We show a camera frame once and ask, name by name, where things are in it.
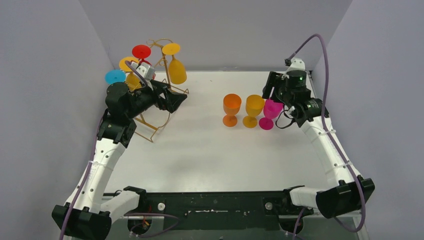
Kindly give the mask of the pink wine glass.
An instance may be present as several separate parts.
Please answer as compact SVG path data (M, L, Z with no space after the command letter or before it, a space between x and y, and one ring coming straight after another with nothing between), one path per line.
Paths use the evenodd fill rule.
M262 117L258 122L259 127L263 130L271 130L274 127L273 120L279 116L283 108L283 103L267 99L263 107L264 117Z

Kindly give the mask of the orange wine glass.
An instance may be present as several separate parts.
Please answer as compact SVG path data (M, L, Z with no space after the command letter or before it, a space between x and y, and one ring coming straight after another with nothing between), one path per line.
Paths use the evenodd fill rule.
M242 99L235 93L227 94L223 98L223 110L225 116L222 119L223 124L226 127L234 127L238 123L237 114L240 110Z

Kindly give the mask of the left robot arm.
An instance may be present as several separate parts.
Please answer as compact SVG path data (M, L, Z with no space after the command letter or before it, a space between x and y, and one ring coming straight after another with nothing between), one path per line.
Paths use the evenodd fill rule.
M174 113L186 99L185 93L173 91L168 83L156 80L135 91L130 91L124 82L113 83L107 88L107 108L85 171L66 202L56 205L51 214L60 228L60 239L68 236L104 240L112 224L128 212L137 216L147 212L149 202L144 189L126 187L107 202L103 202L103 194L135 133L135 117L150 107Z

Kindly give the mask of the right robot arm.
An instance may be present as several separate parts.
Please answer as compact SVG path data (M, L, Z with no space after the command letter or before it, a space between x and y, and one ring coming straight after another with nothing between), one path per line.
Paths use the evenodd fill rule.
M321 99L312 97L306 86L307 76L304 70L271 71L262 97L288 108L291 122L298 125L313 145L329 185L328 189L304 185L285 189L288 197L282 199L282 209L290 215L301 207L317 209L331 219L360 210L375 190L375 184L371 178L363 178L343 155L329 112Z

